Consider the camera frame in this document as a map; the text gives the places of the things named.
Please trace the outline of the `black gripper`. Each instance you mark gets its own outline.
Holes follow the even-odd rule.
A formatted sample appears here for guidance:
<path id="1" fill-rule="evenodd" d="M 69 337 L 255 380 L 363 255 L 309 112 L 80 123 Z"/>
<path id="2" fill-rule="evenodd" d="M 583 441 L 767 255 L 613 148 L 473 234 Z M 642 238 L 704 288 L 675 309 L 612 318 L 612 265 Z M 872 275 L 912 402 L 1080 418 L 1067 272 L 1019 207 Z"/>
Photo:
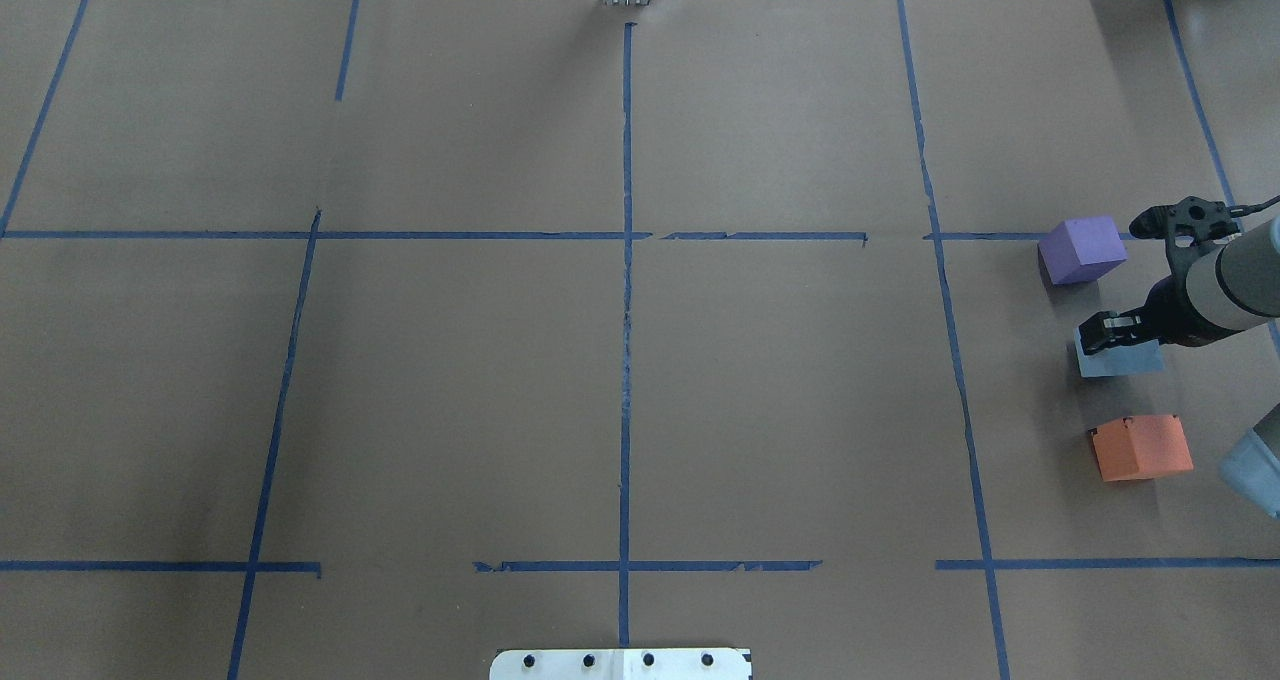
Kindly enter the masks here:
<path id="1" fill-rule="evenodd" d="M 1216 327 L 1196 311 L 1185 282 L 1174 275 L 1157 282 L 1139 312 L 1097 312 L 1078 327 L 1083 353 L 1100 353 L 1157 341 L 1164 346 L 1203 347 L 1216 342 Z"/>

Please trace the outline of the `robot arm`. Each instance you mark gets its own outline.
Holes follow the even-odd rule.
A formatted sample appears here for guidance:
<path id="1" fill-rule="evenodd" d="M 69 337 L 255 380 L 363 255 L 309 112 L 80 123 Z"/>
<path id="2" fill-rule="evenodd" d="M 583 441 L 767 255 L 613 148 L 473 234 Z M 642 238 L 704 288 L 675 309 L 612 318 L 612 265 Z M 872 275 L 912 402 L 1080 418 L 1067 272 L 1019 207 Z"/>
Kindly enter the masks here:
<path id="1" fill-rule="evenodd" d="M 1083 376 L 1140 371 L 1156 346 L 1204 347 L 1279 316 L 1277 219 L 1208 250 L 1172 246 L 1170 274 L 1138 309 L 1100 311 L 1076 328 Z"/>

